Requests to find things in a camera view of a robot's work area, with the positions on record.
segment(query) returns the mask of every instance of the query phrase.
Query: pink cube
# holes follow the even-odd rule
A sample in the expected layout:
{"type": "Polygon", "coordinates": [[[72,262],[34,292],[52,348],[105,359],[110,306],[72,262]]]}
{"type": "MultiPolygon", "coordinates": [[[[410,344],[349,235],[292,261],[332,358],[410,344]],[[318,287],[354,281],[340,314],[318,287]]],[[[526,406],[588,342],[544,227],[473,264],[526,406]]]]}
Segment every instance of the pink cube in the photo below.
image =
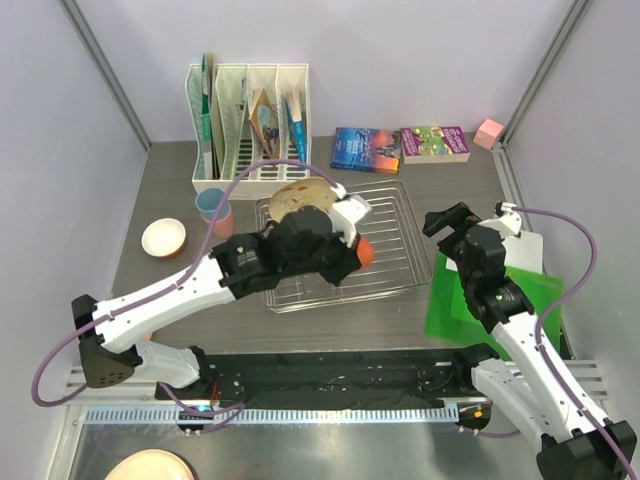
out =
{"type": "Polygon", "coordinates": [[[491,147],[493,147],[496,140],[498,140],[498,136],[500,136],[503,128],[504,125],[500,125],[498,122],[487,118],[482,125],[480,125],[480,129],[476,133],[473,143],[487,150],[491,150],[491,147]]]}

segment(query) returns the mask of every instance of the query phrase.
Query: gray wall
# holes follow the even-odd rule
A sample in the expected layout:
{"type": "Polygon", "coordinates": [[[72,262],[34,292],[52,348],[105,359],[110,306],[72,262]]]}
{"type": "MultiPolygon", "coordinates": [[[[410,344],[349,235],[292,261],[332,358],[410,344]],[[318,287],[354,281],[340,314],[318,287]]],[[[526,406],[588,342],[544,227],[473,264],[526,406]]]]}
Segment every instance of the gray wall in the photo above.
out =
{"type": "Polygon", "coordinates": [[[152,141],[194,138],[183,83],[204,50],[309,63],[315,135],[506,123],[570,3],[78,0],[152,141]]]}
{"type": "Polygon", "coordinates": [[[31,378],[73,329],[70,301],[109,292],[145,154],[57,2],[2,2],[0,31],[0,465],[42,480],[61,410],[31,402],[31,378]]]}
{"type": "MultiPolygon", "coordinates": [[[[593,3],[511,149],[527,204],[575,216],[598,241],[593,279],[565,307],[567,330],[640,432],[640,3],[593,3]]],[[[575,282],[586,242],[556,221],[534,226],[549,271],[575,282]]]]}

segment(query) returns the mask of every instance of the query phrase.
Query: green mat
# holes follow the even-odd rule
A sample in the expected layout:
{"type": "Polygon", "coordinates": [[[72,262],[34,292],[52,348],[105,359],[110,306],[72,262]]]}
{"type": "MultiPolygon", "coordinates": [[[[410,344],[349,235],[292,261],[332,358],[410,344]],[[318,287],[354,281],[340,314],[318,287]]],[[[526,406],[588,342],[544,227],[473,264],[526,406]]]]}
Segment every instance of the green mat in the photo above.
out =
{"type": "MultiPolygon", "coordinates": [[[[511,357],[485,332],[479,320],[473,318],[464,301],[460,277],[447,270],[447,257],[438,253],[436,269],[431,283],[431,299],[424,327],[425,335],[460,346],[488,343],[505,360],[511,357]]],[[[540,314],[562,295],[562,280],[547,275],[507,267],[507,275],[524,291],[540,314]]],[[[555,309],[544,324],[544,331],[556,351],[560,349],[562,315],[555,309]]]]}

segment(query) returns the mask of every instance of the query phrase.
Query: dish rack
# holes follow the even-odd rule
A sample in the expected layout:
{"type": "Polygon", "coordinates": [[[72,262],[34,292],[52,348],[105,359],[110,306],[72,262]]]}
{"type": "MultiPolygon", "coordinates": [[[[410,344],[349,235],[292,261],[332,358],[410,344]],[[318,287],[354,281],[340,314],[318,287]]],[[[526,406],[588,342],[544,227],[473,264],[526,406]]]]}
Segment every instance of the dish rack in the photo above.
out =
{"type": "MultiPolygon", "coordinates": [[[[280,129],[280,158],[298,159],[296,146],[289,136],[283,93],[299,90],[303,102],[303,120],[307,139],[307,163],[311,162],[311,103],[308,64],[218,64],[215,66],[215,95],[212,95],[211,127],[218,152],[224,152],[220,179],[205,178],[202,143],[202,67],[189,66],[185,90],[198,138],[198,157],[192,183],[196,192],[210,187],[226,189],[234,177],[249,165],[269,157],[255,136],[246,108],[247,92],[264,88],[277,110],[280,129]],[[217,142],[223,142],[220,148],[217,142]]],[[[270,165],[252,172],[231,194],[233,200],[255,200],[270,196],[294,180],[310,176],[309,170],[292,165],[270,165]]]]}
{"type": "MultiPolygon", "coordinates": [[[[275,312],[290,312],[323,305],[342,304],[398,295],[425,287],[432,278],[421,233],[404,184],[398,180],[347,187],[372,206],[372,213],[358,232],[376,251],[372,265],[354,272],[339,287],[319,274],[282,280],[263,292],[266,305],[275,312]]],[[[256,203],[258,229],[269,221],[269,199],[256,203]]]]}

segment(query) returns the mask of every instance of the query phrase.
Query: blue cup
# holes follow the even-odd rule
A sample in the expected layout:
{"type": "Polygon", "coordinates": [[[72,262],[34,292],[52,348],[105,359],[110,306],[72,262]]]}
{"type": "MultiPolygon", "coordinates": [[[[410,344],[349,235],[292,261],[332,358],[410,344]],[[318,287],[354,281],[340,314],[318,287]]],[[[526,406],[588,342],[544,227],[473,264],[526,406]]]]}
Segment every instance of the blue cup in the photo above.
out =
{"type": "MultiPolygon", "coordinates": [[[[213,213],[216,211],[216,208],[218,208],[223,196],[224,192],[216,187],[207,188],[196,196],[196,207],[205,222],[211,222],[213,213]]],[[[220,238],[229,238],[233,235],[235,228],[234,223],[233,215],[231,215],[231,206],[229,202],[225,202],[220,211],[220,215],[218,215],[218,220],[213,227],[213,233],[220,238]]]]}

